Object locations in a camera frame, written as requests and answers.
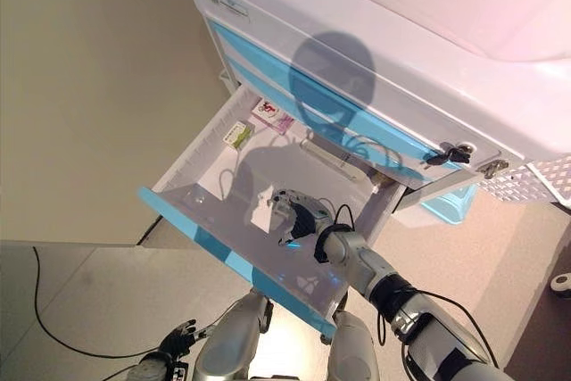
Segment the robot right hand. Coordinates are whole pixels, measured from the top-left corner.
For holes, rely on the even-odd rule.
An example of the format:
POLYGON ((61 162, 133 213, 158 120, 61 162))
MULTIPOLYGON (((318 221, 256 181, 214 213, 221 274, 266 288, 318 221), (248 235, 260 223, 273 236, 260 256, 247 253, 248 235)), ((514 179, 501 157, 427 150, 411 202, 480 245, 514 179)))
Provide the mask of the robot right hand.
POLYGON ((292 189, 275 191, 269 207, 269 237, 280 246, 306 236, 318 236, 334 223, 331 211, 320 200, 292 189))

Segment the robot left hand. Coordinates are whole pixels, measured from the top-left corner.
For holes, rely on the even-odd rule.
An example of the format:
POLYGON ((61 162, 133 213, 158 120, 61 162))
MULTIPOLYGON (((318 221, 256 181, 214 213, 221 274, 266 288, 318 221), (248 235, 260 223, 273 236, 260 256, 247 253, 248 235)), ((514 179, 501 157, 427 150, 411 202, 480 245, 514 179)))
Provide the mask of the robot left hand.
POLYGON ((175 327, 161 341, 158 351, 168 354, 173 360, 186 356, 191 347, 211 335, 214 324, 196 328, 196 320, 190 319, 175 327))

